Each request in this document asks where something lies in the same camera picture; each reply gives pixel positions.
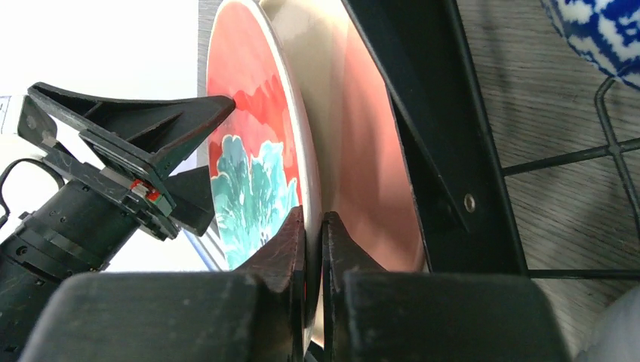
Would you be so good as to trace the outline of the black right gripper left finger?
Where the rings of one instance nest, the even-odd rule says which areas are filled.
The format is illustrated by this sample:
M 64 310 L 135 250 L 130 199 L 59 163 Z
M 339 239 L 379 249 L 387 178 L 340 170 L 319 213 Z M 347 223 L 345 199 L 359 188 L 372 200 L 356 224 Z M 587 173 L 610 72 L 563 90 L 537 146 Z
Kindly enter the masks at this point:
M 301 361 L 303 210 L 234 271 L 84 273 L 53 294 L 22 361 Z

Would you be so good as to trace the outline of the white blue-rimmed bowl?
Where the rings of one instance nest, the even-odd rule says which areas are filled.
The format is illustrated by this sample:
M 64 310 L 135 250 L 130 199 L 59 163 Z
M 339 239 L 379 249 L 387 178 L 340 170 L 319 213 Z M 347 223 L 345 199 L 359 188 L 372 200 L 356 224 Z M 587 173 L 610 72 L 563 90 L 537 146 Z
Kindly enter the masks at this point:
M 602 313 L 574 361 L 639 361 L 639 286 Z

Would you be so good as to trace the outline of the red round plate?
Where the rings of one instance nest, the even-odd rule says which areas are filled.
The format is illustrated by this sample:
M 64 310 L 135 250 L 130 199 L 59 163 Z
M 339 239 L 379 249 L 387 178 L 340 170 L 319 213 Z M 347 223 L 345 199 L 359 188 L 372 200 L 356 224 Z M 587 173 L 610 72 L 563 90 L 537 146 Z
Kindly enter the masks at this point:
M 303 208 L 306 232 L 306 321 L 312 339 L 318 301 L 322 224 L 317 157 L 303 98 L 282 44 L 255 1 L 224 1 L 208 47 L 208 95 L 235 110 L 209 136 L 208 158 L 219 245 L 239 267 Z

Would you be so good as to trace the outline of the red patterned bowl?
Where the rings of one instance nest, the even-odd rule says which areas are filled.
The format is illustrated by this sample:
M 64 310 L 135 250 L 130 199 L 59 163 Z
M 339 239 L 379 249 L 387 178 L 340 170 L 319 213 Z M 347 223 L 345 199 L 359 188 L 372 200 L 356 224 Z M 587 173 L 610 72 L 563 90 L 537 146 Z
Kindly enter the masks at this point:
M 579 57 L 639 89 L 639 2 L 542 1 L 554 30 Z

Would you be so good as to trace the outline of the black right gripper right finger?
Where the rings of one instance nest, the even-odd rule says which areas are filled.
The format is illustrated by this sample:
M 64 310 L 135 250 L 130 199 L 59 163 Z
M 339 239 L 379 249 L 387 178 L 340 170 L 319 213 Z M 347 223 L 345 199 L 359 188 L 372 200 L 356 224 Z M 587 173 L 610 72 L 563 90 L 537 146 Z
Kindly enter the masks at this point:
M 338 213 L 322 221 L 326 361 L 568 361 L 527 278 L 385 270 Z

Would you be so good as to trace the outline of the pink round plate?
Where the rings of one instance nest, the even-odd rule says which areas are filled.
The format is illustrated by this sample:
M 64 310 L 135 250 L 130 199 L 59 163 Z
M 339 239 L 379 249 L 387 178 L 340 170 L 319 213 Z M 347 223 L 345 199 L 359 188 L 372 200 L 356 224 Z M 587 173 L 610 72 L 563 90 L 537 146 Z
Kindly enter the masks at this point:
M 264 1 L 303 96 L 324 210 L 390 271 L 426 257 L 382 76 L 340 1 Z

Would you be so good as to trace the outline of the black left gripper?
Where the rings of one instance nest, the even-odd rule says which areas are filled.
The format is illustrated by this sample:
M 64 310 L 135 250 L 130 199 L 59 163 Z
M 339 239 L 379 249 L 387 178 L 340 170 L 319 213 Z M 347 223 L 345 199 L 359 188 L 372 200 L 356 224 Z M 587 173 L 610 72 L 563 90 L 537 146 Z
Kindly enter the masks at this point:
M 27 93 L 22 136 L 45 152 L 38 166 L 58 190 L 1 245 L 3 361 L 18 360 L 62 281 L 104 269 L 136 230 L 205 234 L 208 168 L 169 175 L 235 108 L 226 96 L 122 100 L 43 82 Z

